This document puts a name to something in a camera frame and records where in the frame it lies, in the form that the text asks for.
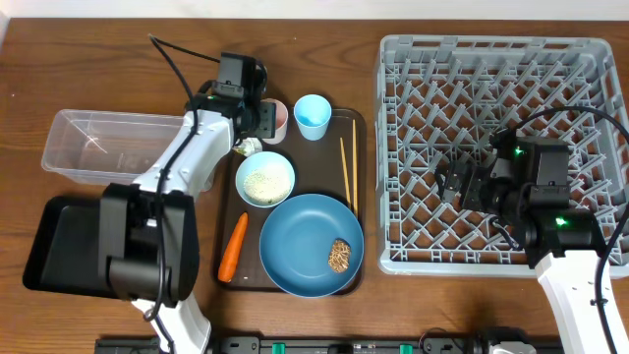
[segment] white rice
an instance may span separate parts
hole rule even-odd
[[[288,196],[291,181],[286,168],[273,163],[255,170],[245,178],[245,194],[258,205],[273,205]]]

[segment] blue plate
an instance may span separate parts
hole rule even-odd
[[[336,273],[327,258],[336,239],[351,248],[349,269]],[[354,214],[322,195],[301,195],[279,205],[259,239],[259,257],[268,276],[282,290],[302,297],[331,295],[356,275],[365,249]]]

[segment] carrot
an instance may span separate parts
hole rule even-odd
[[[218,268],[218,280],[223,282],[232,281],[232,277],[234,276],[236,267],[238,266],[240,250],[243,247],[243,240],[245,239],[245,231],[247,231],[248,223],[249,216],[246,212],[243,212],[236,223],[236,227],[234,227],[234,232],[232,233],[232,237],[229,239],[227,249],[225,249],[223,260],[220,262],[220,267]]]

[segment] clear plastic container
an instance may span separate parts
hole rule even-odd
[[[181,125],[182,117],[64,109],[48,133],[41,167],[77,183],[131,184]]]

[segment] pink cup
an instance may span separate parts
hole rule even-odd
[[[265,98],[262,101],[275,103],[275,138],[262,139],[263,142],[271,145],[280,144],[286,138],[288,129],[288,109],[284,103],[273,98]]]

